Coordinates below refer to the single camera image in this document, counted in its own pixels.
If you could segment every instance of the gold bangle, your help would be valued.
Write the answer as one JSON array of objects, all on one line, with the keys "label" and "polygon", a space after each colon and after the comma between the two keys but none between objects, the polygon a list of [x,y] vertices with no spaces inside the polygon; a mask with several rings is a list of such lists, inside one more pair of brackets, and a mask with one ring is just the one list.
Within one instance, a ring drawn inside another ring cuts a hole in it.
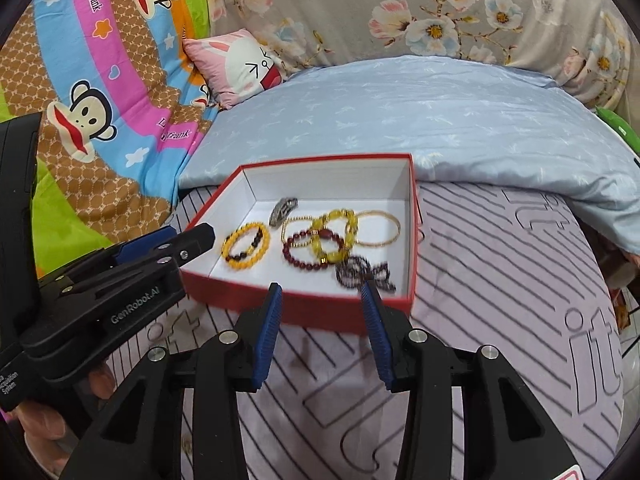
[{"label": "gold bangle", "polygon": [[321,263],[328,262],[330,264],[338,264],[346,260],[355,243],[356,234],[358,233],[358,218],[353,209],[334,209],[330,213],[313,220],[313,222],[311,222],[311,230],[317,232],[320,229],[325,229],[328,222],[338,218],[346,218],[347,225],[344,228],[344,245],[337,251],[332,251],[331,253],[324,252],[320,245],[319,235],[311,235],[311,248]]},{"label": "gold bangle", "polygon": [[391,213],[374,209],[371,211],[361,211],[356,215],[356,218],[362,218],[363,216],[383,216],[384,218],[387,218],[391,220],[394,224],[396,224],[396,227],[398,228],[398,232],[396,233],[396,236],[391,238],[391,240],[386,240],[385,242],[361,242],[360,240],[356,240],[354,242],[355,245],[360,245],[362,247],[385,247],[385,246],[391,245],[400,237],[400,221]]},{"label": "gold bangle", "polygon": [[[254,238],[254,242],[251,244],[251,247],[240,253],[239,256],[230,256],[229,251],[233,248],[233,246],[238,241],[243,234],[251,229],[257,228],[259,232],[262,232],[262,237],[258,240],[256,244],[256,240],[258,238]],[[251,222],[249,224],[243,225],[241,228],[234,231],[222,244],[222,257],[225,259],[229,267],[237,270],[248,269],[249,267],[253,267],[259,260],[262,259],[264,254],[267,252],[269,248],[269,241],[271,235],[269,234],[269,230],[267,226],[261,222]]]},{"label": "gold bangle", "polygon": [[[285,218],[284,222],[282,223],[282,230],[280,231],[280,240],[282,240],[283,245],[287,241],[287,226],[290,223],[302,222],[304,220],[312,222],[315,219],[316,219],[315,216],[292,216],[290,218]],[[305,240],[304,242],[294,242],[291,244],[291,247],[298,248],[298,247],[306,247],[308,245],[311,245],[311,240]]]}]

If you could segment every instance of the red box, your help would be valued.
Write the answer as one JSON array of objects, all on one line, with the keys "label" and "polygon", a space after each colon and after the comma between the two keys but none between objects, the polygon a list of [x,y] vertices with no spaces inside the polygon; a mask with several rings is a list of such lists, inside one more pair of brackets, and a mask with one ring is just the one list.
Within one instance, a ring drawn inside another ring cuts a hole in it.
[{"label": "red box", "polygon": [[[221,257],[227,236],[248,222],[263,222],[278,200],[298,199],[290,214],[320,216],[333,209],[384,210],[401,223],[398,240],[382,248],[354,246],[352,254],[372,266],[388,262],[394,294],[381,291],[385,304],[409,314],[415,297],[418,204],[414,165],[409,154],[374,154],[294,158],[240,166],[218,188],[187,229],[206,222],[215,233],[212,250],[182,266],[187,293],[198,301],[242,311],[262,304],[271,282],[283,289],[282,322],[336,332],[366,334],[357,289],[343,288],[332,267],[300,270],[283,257],[280,228],[270,229],[270,248],[253,267],[231,268]],[[344,219],[327,227],[344,236]],[[287,236],[308,228],[309,222],[292,223]],[[389,240],[396,225],[382,216],[359,219],[358,238],[367,242]],[[255,233],[241,238],[234,253],[248,247]],[[309,247],[292,250],[300,260],[314,262]]]}]

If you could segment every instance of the striped fabric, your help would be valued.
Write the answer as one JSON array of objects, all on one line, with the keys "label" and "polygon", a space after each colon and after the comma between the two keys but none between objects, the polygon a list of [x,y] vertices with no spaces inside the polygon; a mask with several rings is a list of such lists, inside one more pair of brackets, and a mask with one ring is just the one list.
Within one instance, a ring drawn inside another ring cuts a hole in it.
[{"label": "striped fabric", "polygon": [[[414,326],[450,346],[497,346],[595,480],[615,454],[622,360],[600,271],[562,198],[477,184],[418,183],[422,214]],[[193,190],[170,222],[183,229],[214,188]],[[236,315],[185,299],[110,359],[118,382],[152,345],[185,351]],[[182,476],[193,478],[192,392],[185,396]],[[283,326],[262,390],[238,395],[255,480],[390,480],[406,394],[378,379],[368,341]],[[451,477],[463,477],[463,409],[454,391]]]}]

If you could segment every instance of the light blue blanket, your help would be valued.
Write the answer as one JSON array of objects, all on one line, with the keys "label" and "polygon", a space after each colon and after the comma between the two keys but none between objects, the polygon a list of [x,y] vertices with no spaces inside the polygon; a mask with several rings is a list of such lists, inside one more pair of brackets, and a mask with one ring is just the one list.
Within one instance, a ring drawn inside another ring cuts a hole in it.
[{"label": "light blue blanket", "polygon": [[274,158],[410,152],[419,180],[565,195],[574,213],[640,254],[640,162],[550,78],[441,57],[308,70],[222,112],[180,176],[219,184]]}]

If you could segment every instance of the dark beaded bracelet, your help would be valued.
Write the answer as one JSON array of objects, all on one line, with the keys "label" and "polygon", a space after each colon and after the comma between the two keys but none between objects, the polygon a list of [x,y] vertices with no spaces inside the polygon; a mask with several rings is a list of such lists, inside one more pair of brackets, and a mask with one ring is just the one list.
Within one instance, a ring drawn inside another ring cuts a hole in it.
[{"label": "dark beaded bracelet", "polygon": [[[260,242],[262,241],[263,236],[264,234],[262,232],[262,229],[258,228],[258,232],[255,234],[254,241],[251,242],[251,245],[249,246],[249,248],[246,251],[242,251],[240,254],[230,254],[225,258],[225,261],[229,262],[231,260],[235,260],[236,262],[240,262],[245,258],[247,258],[248,256],[251,256],[251,254],[256,250],[258,245],[260,245]],[[226,237],[225,242],[228,242],[229,238],[231,238],[231,235]]]},{"label": "dark beaded bracelet", "polygon": [[323,228],[318,231],[315,231],[313,229],[307,229],[306,231],[300,231],[299,233],[293,234],[293,236],[290,236],[284,242],[284,246],[282,248],[282,254],[285,260],[287,260],[294,267],[299,267],[300,269],[304,269],[304,270],[326,269],[330,265],[330,263],[327,261],[310,264],[306,262],[301,262],[300,260],[297,260],[296,258],[291,256],[290,249],[294,242],[297,243],[298,241],[300,241],[301,238],[307,238],[315,234],[317,234],[320,238],[322,238],[322,240],[333,240],[338,244],[339,249],[344,247],[344,239],[339,234],[336,234],[329,229]]},{"label": "dark beaded bracelet", "polygon": [[367,281],[376,282],[376,287],[386,292],[395,292],[396,286],[389,281],[391,273],[387,262],[373,266],[362,256],[349,256],[335,266],[335,277],[346,288],[361,288]]}]

